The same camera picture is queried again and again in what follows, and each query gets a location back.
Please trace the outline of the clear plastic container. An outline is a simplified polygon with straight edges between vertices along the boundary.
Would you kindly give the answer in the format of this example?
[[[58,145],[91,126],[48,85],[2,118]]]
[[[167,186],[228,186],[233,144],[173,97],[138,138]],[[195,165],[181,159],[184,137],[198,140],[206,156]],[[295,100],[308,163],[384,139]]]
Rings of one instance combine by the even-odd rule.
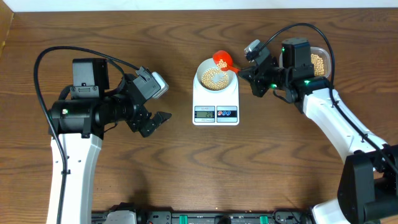
[[[328,78],[331,73],[331,58],[326,50],[319,47],[299,47],[292,51],[282,47],[279,65],[284,68],[292,67],[292,80]]]

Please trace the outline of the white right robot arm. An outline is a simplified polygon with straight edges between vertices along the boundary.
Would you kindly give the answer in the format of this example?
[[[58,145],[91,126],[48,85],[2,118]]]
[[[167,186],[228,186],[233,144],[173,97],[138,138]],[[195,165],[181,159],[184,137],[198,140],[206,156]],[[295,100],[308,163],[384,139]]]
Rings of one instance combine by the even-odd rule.
[[[282,66],[260,40],[244,54],[253,65],[238,75],[250,83],[253,95],[284,91],[283,100],[323,131],[344,163],[337,198],[312,207],[312,223],[372,223],[397,215],[397,146],[365,127],[329,79],[315,76],[308,40],[284,40]]]

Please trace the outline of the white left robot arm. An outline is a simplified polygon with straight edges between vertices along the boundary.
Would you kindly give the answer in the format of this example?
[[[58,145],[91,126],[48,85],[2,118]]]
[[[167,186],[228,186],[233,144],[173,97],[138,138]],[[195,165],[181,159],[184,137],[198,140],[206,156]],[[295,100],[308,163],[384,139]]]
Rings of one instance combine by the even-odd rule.
[[[63,91],[49,111],[52,137],[52,184],[47,223],[89,223],[95,167],[105,126],[126,122],[132,132],[150,136],[170,113],[148,112],[145,103],[169,88],[147,68],[122,74],[119,86],[109,89],[110,59],[77,58],[72,62],[73,85]]]

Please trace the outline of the red measuring scoop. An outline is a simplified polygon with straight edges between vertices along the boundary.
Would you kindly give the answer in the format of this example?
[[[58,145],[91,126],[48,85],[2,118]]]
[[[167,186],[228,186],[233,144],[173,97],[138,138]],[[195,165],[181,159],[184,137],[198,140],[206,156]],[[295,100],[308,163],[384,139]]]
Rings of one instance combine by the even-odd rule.
[[[233,63],[233,59],[229,53],[224,50],[219,50],[213,54],[213,61],[216,66],[224,71],[232,71],[234,73],[238,73],[240,69],[236,68]]]

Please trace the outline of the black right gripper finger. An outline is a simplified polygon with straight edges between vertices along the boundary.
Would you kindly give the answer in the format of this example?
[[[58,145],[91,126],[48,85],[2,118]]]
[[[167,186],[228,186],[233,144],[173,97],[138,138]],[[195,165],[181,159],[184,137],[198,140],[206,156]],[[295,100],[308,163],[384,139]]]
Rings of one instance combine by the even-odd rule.
[[[250,66],[250,67],[242,68],[238,72],[238,76],[241,78],[255,78],[257,73],[258,73],[258,67]]]
[[[241,78],[249,83],[254,96],[264,96],[264,83],[261,80],[258,80],[251,75],[241,75]]]

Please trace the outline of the white digital kitchen scale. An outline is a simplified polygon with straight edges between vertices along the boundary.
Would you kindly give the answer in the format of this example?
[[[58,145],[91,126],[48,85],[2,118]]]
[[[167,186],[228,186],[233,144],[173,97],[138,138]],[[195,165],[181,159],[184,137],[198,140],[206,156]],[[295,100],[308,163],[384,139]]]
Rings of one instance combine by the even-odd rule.
[[[193,81],[192,123],[197,126],[239,124],[239,83],[232,71],[197,70]]]

